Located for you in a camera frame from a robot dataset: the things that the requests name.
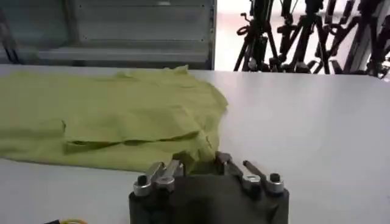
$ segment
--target black tripod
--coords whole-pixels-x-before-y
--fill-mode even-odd
[[[383,0],[362,0],[359,4],[358,10],[360,11],[360,16],[354,16],[348,26],[344,29],[341,26],[337,26],[337,24],[333,24],[331,26],[332,29],[337,29],[335,39],[333,40],[331,49],[327,52],[328,55],[336,55],[337,51],[340,47],[340,44],[345,40],[347,35],[351,32],[351,30],[357,25],[358,30],[356,32],[357,43],[361,42],[361,39],[364,34],[364,30],[367,26],[370,28],[371,34],[371,46],[376,45],[377,40],[377,23],[378,18],[373,16],[375,13],[379,3]],[[318,73],[322,67],[325,66],[324,63],[320,63],[316,68],[314,73]],[[337,72],[340,74],[348,74],[350,73],[345,68],[342,72]]]
[[[323,0],[305,0],[307,5],[306,15],[299,18],[298,25],[296,27],[292,27],[294,28],[294,32],[292,33],[291,39],[289,39],[289,41],[285,41],[284,46],[280,48],[280,52],[282,54],[279,56],[279,60],[285,61],[287,53],[291,49],[295,39],[298,37],[299,32],[302,30],[292,62],[290,64],[283,65],[281,67],[282,71],[310,73],[310,68],[304,63],[304,60],[310,35],[313,33],[314,27],[316,27],[319,36],[321,62],[324,64],[325,73],[330,73],[328,54],[326,51],[325,32],[322,27],[322,18],[317,15],[317,12],[323,8],[322,1]]]
[[[372,53],[370,60],[367,64],[367,69],[364,74],[374,76],[383,79],[388,73],[388,68],[383,66],[383,62],[386,60],[386,55],[390,52],[390,46],[386,48],[387,42],[390,40],[390,15],[386,16],[385,21],[382,25],[382,30],[377,36],[374,36],[372,45]]]
[[[342,25],[347,24],[348,19],[351,16],[353,6],[355,5],[355,0],[348,0],[339,23],[338,24],[334,24],[333,23],[333,14],[334,14],[334,11],[335,11],[336,2],[337,2],[337,0],[329,0],[329,2],[328,2],[327,11],[325,13],[326,16],[325,16],[325,26],[324,26],[325,42],[327,42],[328,37],[329,37],[330,34],[332,34],[334,36],[339,35],[339,31],[341,30],[340,28],[342,28]],[[328,56],[329,57],[336,56],[337,55],[337,51],[338,51],[338,48],[333,52],[332,55],[328,55]],[[321,46],[320,46],[320,44],[317,45],[317,51],[315,53],[315,56],[317,58],[321,57]],[[315,60],[310,62],[312,67],[316,63],[317,63],[317,61],[315,61]],[[330,63],[332,64],[332,67],[333,67],[333,70],[334,70],[335,74],[342,74],[341,66],[340,66],[340,64],[339,64],[339,62],[337,60],[330,60]],[[318,72],[321,69],[322,69],[322,65],[318,66],[317,69],[315,69],[315,71],[313,72],[313,74],[318,74]]]
[[[268,40],[271,45],[272,54],[274,58],[277,58],[275,40],[269,22],[273,2],[274,0],[252,2],[250,10],[250,14],[253,16],[252,20],[246,18],[246,13],[241,14],[241,16],[244,16],[245,20],[249,22],[249,25],[237,30],[238,35],[246,34],[246,36],[237,58],[234,71],[239,70],[242,60],[244,60],[242,71],[278,71],[277,64],[270,63],[268,66],[264,62]]]

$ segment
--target screw head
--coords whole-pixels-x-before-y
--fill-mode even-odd
[[[139,186],[145,186],[147,184],[147,176],[145,175],[138,176],[137,183]]]
[[[269,176],[269,180],[271,180],[273,183],[279,183],[280,182],[280,175],[277,173],[272,173]]]

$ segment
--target white table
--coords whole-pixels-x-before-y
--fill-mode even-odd
[[[1,65],[12,71],[122,69]],[[220,150],[280,172],[290,222],[390,223],[390,86],[372,77],[191,71],[229,102]],[[129,222],[137,173],[0,159],[0,223]]]

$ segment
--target shelf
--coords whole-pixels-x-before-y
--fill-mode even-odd
[[[37,57],[50,60],[205,62],[208,54],[205,43],[94,42],[38,51]]]

